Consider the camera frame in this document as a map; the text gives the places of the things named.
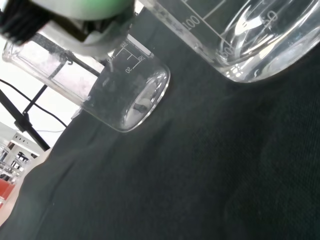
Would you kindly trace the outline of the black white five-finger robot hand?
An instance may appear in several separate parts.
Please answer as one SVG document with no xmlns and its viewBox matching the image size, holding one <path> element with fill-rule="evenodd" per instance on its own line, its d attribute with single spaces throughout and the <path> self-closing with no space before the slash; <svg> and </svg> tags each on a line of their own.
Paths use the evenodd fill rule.
<svg viewBox="0 0 320 240">
<path fill-rule="evenodd" d="M 8 0 L 0 11 L 0 35 L 22 46 L 43 31 L 63 48 L 102 58 L 128 36 L 133 0 Z"/>
</svg>

